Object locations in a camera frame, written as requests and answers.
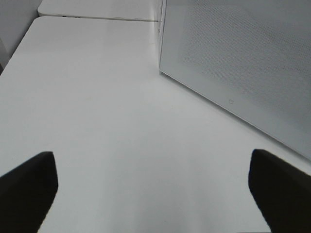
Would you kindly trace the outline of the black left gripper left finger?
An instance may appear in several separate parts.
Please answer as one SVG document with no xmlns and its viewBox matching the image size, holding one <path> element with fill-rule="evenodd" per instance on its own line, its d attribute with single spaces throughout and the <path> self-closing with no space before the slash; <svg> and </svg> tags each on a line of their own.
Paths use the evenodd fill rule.
<svg viewBox="0 0 311 233">
<path fill-rule="evenodd" d="M 55 158 L 41 152 L 0 177 L 0 231 L 39 231 L 58 190 Z"/>
</svg>

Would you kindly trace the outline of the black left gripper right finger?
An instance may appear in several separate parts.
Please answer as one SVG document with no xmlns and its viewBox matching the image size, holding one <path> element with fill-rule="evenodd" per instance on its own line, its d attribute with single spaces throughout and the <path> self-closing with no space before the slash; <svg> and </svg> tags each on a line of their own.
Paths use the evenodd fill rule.
<svg viewBox="0 0 311 233">
<path fill-rule="evenodd" d="M 311 231 L 311 177 L 274 154 L 252 151 L 248 187 L 273 233 Z"/>
</svg>

